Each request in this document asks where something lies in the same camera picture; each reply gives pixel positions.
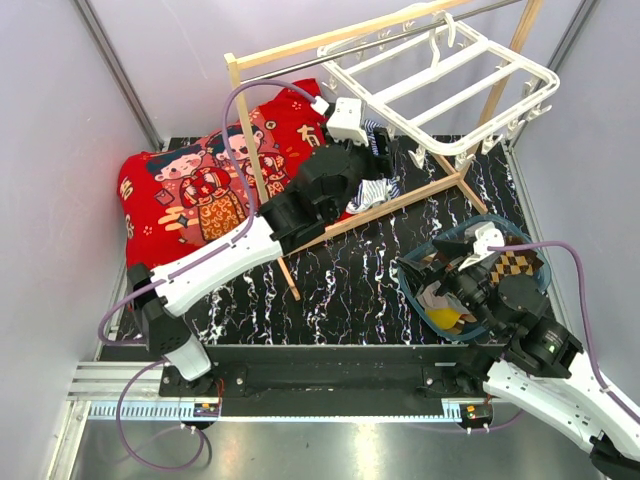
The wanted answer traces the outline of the white plastic clip hanger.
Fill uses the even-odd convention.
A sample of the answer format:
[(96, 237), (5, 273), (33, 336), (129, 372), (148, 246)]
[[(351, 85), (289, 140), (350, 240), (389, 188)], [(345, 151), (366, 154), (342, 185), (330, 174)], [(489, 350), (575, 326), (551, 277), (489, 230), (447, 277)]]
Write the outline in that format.
[(319, 47), (317, 58), (331, 87), (417, 143), (416, 163), (431, 153), (461, 171), (551, 108), (559, 76), (522, 53), (541, 7), (526, 2), (506, 45), (440, 10), (433, 27), (406, 19), (398, 36), (378, 32), (380, 45), (359, 34)]

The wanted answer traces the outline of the wooden drying rack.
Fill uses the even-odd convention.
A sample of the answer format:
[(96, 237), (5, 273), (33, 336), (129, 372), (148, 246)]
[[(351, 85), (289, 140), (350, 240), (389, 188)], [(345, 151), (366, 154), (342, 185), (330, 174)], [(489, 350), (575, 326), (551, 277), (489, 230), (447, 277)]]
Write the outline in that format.
[[(398, 209), (429, 198), (451, 187), (457, 187), (481, 214), (487, 213), (486, 205), (466, 182), (466, 174), (476, 153), (487, 153), (495, 144), (494, 134), (502, 127), (516, 127), (520, 115), (534, 109), (544, 96), (527, 94), (514, 106), (501, 114), (495, 112), (510, 76), (517, 70), (532, 72), (545, 81), (548, 91), (559, 85), (556, 75), (523, 57), (521, 50), (529, 36), (542, 7), (539, 1), (526, 3), (509, 46), (488, 40), (465, 24), (472, 17), (466, 12), (452, 17), (452, 1), (431, 1), (411, 5), (395, 13), (361, 22), (332, 32), (290, 42), (269, 50), (237, 57), (232, 53), (224, 56), (231, 84), (230, 96), (235, 102), (242, 129), (250, 127), (248, 107), (244, 92), (251, 86), (273, 84), (288, 73), (304, 70), (313, 65), (323, 66), (330, 76), (341, 82), (352, 98), (338, 99), (336, 111), (330, 118), (329, 131), (340, 140), (359, 140), (363, 130), (358, 126), (365, 108), (371, 108), (388, 123), (388, 132), (401, 130), (413, 138), (418, 149), (417, 161), (431, 155), (446, 172), (446, 177), (427, 184), (410, 193), (390, 200), (380, 207), (357, 214), (329, 227), (322, 235), (307, 242), (312, 247), (329, 238), (381, 218)], [(383, 91), (372, 94), (356, 82), (356, 73), (365, 71), (389, 60), (403, 51), (428, 43), (432, 51), (430, 66)], [(501, 58), (498, 69), (462, 92), (444, 100), (429, 111), (412, 120), (400, 116), (389, 108), (389, 103), (417, 89), (435, 82), (453, 72), (478, 55), (491, 52)], [(481, 93), (489, 92), (477, 127), (452, 147), (436, 142), (424, 133), (422, 125), (451, 110), (461, 102)]]

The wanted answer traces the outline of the brown argyle sock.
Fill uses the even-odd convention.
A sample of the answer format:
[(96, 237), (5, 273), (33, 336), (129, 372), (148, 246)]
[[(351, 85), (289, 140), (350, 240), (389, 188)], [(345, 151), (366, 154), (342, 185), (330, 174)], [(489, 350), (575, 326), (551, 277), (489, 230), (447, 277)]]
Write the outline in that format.
[(508, 276), (525, 274), (533, 277), (542, 267), (544, 261), (535, 251), (506, 251), (500, 252), (489, 274), (492, 285)]

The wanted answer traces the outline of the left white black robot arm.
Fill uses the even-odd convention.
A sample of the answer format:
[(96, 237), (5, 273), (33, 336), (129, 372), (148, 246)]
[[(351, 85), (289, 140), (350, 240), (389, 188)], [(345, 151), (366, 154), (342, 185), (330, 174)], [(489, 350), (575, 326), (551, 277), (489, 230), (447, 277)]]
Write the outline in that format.
[(283, 192), (221, 238), (169, 264), (128, 269), (146, 350), (175, 367), (190, 393), (208, 394), (216, 372), (181, 315), (220, 285), (318, 238), (343, 215), (363, 181), (393, 177), (395, 143), (386, 129), (375, 127), (365, 137), (374, 144), (343, 140), (315, 148)]

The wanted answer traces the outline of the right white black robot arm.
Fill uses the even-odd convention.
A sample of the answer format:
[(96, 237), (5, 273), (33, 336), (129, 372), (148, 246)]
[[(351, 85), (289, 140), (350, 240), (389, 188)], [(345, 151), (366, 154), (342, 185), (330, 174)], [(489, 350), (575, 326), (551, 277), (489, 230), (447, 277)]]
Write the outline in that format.
[(501, 254), (534, 243), (436, 240), (429, 261), (401, 258), (411, 287), (437, 284), (487, 331), (503, 339), (500, 352), (470, 345), (453, 371), (457, 390), (503, 398), (561, 432), (589, 455), (608, 479), (639, 476), (639, 408), (606, 383), (588, 342), (548, 314), (550, 301), (526, 273), (493, 282)]

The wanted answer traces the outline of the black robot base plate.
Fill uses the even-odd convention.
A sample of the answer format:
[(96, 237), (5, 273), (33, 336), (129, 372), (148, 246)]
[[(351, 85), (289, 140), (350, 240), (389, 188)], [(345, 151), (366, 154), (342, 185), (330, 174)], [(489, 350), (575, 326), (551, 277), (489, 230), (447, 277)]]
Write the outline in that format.
[(409, 390), (426, 385), (440, 364), (455, 364), (467, 345), (212, 346), (211, 370), (187, 380), (163, 369), (162, 397), (248, 398), (264, 391)]

